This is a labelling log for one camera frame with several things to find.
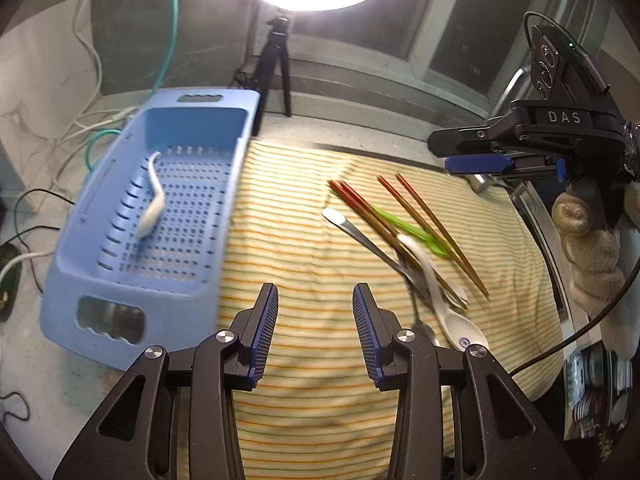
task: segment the tripod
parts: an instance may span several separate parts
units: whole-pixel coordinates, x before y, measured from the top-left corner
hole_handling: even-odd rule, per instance
[[[242,87],[255,90],[260,93],[258,110],[255,114],[252,136],[260,132],[264,109],[269,97],[269,84],[273,78],[276,63],[280,59],[280,69],[282,72],[282,90],[284,92],[285,115],[291,117],[291,79],[289,74],[289,49],[287,40],[289,39],[289,19],[284,16],[273,18],[268,25],[271,25],[267,43],[264,45],[258,65],[250,78],[242,78],[240,71],[234,76],[235,81]]]

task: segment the striped cloth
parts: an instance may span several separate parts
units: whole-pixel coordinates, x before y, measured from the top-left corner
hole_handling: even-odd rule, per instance
[[[228,328],[239,310],[253,306],[263,282],[277,285],[280,309],[264,378],[253,392],[234,394],[249,479],[385,475],[398,394],[377,391],[367,377],[351,310],[353,287],[369,283],[378,306],[395,312],[403,326],[412,325],[413,311],[402,279],[324,220],[321,211],[337,209],[393,256],[332,195],[327,180],[346,180],[375,206],[410,221],[376,181],[382,174],[396,182],[398,172],[447,227],[487,286],[490,300],[452,263],[439,262],[445,279],[465,287],[468,317],[501,364],[510,370],[561,339],[545,263],[504,190],[493,188],[478,197],[464,180],[432,171],[253,142],[228,232],[219,317],[219,328]],[[433,314],[419,308],[422,320],[446,341]],[[562,355],[556,354],[521,373],[518,384],[529,397],[538,397],[561,366]],[[447,394],[443,410],[444,446],[451,450]],[[182,475],[188,478],[185,468]]]

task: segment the metal screw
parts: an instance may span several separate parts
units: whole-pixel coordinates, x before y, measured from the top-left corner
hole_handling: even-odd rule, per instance
[[[486,357],[486,348],[482,345],[479,344],[473,344],[471,346],[469,346],[469,353],[473,356],[473,357],[477,357],[478,359],[482,359],[483,357]]]
[[[162,347],[161,346],[150,346],[145,350],[145,357],[147,359],[158,359],[162,355]]]
[[[403,343],[410,343],[415,339],[415,333],[411,330],[403,328],[396,334],[396,337]]]
[[[216,334],[216,339],[221,343],[228,343],[229,341],[233,341],[236,337],[236,334],[231,332],[231,330],[221,330]]]

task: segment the beige plush toy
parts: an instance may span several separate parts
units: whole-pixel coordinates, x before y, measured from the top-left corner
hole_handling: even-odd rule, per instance
[[[626,190],[625,210],[633,224],[640,226],[638,184]],[[569,294],[575,306],[593,318],[625,283],[620,267],[621,261],[629,257],[621,258],[621,229],[625,241],[622,251],[631,254],[633,261],[640,252],[636,230],[626,218],[613,230],[594,229],[590,207],[568,192],[556,199],[551,216],[560,232],[564,254],[572,264]],[[640,337],[640,286],[637,283],[602,321],[600,328],[607,349],[615,351],[621,359],[633,357]]]

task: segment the brown chopsticks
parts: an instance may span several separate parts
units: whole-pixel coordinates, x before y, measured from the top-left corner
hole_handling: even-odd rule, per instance
[[[391,184],[389,184],[387,182],[386,185],[385,185],[384,183],[382,183],[382,181],[381,181],[381,184],[383,184],[383,186],[385,186],[385,188],[387,188],[387,190],[389,192],[391,192],[391,194],[394,197],[396,197],[396,200],[398,200],[398,202],[400,202],[402,204],[402,206],[414,218],[414,220],[416,222],[418,222],[418,224],[420,224],[421,228],[423,228],[425,231],[427,231],[431,236],[434,236],[436,238],[436,240],[440,242],[440,245],[444,248],[444,250],[446,250],[447,253],[450,254],[450,256],[460,266],[460,268],[465,272],[465,274],[471,279],[471,281],[474,282],[476,284],[476,286],[480,289],[480,291],[484,294],[484,296],[488,298],[489,297],[489,291],[484,286],[484,283],[480,279],[480,276],[478,276],[478,273],[471,266],[471,263],[469,262],[469,260],[466,259],[466,256],[464,255],[464,253],[462,252],[462,250],[460,249],[458,244],[451,237],[451,235],[446,230],[444,225],[442,225],[442,222],[440,222],[440,220],[438,220],[437,216],[433,213],[433,211],[431,211],[429,206],[426,205],[424,200],[420,197],[420,195],[418,195],[417,191],[411,186],[411,184],[409,184],[407,182],[407,180],[401,174],[398,173],[396,175],[396,178],[398,179],[400,184],[402,184],[404,186],[404,188],[409,192],[409,194],[414,198],[414,200],[418,203],[418,205],[422,208],[422,210],[427,214],[427,216],[431,219],[431,221],[434,224],[436,224],[436,227],[439,229],[439,231],[445,237],[445,239],[449,243],[449,245],[447,245],[446,243],[442,243],[442,238],[440,238],[440,236],[435,233],[434,229],[431,228],[431,226],[429,224],[427,224],[427,222],[424,221],[424,219],[418,214],[418,212],[413,207],[411,207],[411,205],[406,200],[404,200],[404,198],[402,198],[400,196],[400,194],[396,190],[394,190],[395,193],[391,192],[391,190],[389,189],[389,188],[393,189]]]
[[[342,201],[353,209],[367,224],[369,224],[369,226],[377,232],[386,243],[402,254],[402,256],[407,260],[407,263],[416,269],[420,269],[420,264],[414,256],[402,247],[402,244],[398,242],[398,240],[396,240],[396,234],[398,232],[393,232],[395,228],[384,220],[382,222],[377,220],[375,216],[370,213],[370,206],[367,207],[368,203],[359,194],[357,194],[353,188],[347,187],[343,182],[336,182],[335,180],[330,180],[329,186],[342,199]]]
[[[337,182],[329,180],[329,187],[342,199],[342,201],[353,209],[372,229],[377,232],[380,237],[395,249],[405,259],[407,264],[415,269],[421,269],[420,263],[415,257],[396,239],[398,230],[387,222],[376,209],[369,204],[359,193],[349,186],[346,182]],[[455,293],[449,283],[436,272],[438,283],[444,288],[457,304],[463,306],[465,304],[462,299]]]

